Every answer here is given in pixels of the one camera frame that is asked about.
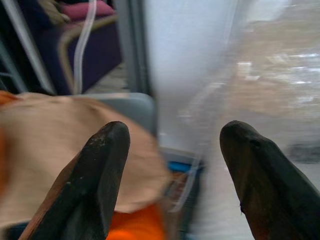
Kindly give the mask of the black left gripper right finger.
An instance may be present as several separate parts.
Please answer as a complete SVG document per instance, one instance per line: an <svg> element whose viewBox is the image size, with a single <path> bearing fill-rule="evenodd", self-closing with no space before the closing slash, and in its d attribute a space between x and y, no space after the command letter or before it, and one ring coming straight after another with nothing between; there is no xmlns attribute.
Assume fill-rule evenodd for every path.
<svg viewBox="0 0 320 240"><path fill-rule="evenodd" d="M320 190L272 140L233 120L219 146L254 240L320 240Z"/></svg>

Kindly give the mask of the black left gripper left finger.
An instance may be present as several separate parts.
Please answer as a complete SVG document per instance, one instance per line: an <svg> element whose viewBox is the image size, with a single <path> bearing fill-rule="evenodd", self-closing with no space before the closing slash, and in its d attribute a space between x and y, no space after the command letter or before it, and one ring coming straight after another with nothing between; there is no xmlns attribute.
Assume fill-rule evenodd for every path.
<svg viewBox="0 0 320 240"><path fill-rule="evenodd" d="M99 129L60 172L18 240L106 240L129 148L123 122Z"/></svg>

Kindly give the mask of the white washing machine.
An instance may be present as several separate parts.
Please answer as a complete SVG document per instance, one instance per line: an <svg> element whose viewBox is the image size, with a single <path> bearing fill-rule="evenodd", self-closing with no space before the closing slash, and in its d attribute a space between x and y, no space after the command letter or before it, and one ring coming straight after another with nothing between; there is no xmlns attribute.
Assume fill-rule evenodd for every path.
<svg viewBox="0 0 320 240"><path fill-rule="evenodd" d="M148 74L158 142L190 164L186 185L170 190L172 216L186 240L250 237L219 147L237 42L254 0L145 0Z"/></svg>

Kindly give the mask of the beige cloth garment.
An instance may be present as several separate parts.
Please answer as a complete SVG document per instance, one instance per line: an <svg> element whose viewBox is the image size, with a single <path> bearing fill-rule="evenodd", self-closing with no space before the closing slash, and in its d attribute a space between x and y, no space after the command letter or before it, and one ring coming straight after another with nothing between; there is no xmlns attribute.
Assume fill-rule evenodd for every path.
<svg viewBox="0 0 320 240"><path fill-rule="evenodd" d="M132 213L157 202L171 174L156 139L141 125L93 98L25 93L0 106L0 130L9 144L0 228L31 219L61 170L112 121L125 123L130 133L115 210Z"/></svg>

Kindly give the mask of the orange cloth garment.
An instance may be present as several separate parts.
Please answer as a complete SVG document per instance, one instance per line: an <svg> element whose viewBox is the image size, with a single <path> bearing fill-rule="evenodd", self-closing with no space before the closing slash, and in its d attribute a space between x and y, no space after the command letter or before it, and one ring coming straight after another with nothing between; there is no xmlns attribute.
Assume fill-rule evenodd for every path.
<svg viewBox="0 0 320 240"><path fill-rule="evenodd" d="M164 216L157 204L132 213L115 212L105 240L166 240Z"/></svg>

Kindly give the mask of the grey plastic laundry basket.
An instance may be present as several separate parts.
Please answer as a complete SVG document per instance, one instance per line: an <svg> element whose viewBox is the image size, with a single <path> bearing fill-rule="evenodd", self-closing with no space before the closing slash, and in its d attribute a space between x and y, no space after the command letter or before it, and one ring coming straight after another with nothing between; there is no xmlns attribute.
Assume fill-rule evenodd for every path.
<svg viewBox="0 0 320 240"><path fill-rule="evenodd" d="M115 211L133 213L160 200L168 212L192 213L198 201L201 169L189 176L192 155L161 148L156 139L156 105L143 93L94 93L78 96L106 121L121 121L130 131L130 149ZM179 209L182 190L189 190Z"/></svg>

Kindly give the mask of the pink cushion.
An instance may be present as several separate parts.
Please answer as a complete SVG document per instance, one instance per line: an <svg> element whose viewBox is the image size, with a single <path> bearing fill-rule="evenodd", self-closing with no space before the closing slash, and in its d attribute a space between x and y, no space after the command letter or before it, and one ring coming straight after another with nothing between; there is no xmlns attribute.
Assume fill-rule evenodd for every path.
<svg viewBox="0 0 320 240"><path fill-rule="evenodd" d="M84 21L89 12L89 7L90 3L88 1L70 4L62 1L59 3L59 10L62 14L66 15L71 22ZM96 0L95 16L97 18L112 16L115 13L116 11L106 2Z"/></svg>

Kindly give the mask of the grey metal rack frame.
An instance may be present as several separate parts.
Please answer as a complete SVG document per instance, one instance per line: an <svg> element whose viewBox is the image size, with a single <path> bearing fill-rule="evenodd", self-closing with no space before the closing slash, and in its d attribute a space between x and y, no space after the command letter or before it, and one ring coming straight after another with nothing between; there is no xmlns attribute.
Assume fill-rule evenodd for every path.
<svg viewBox="0 0 320 240"><path fill-rule="evenodd" d="M18 0L0 0L0 89L57 93Z"/></svg>

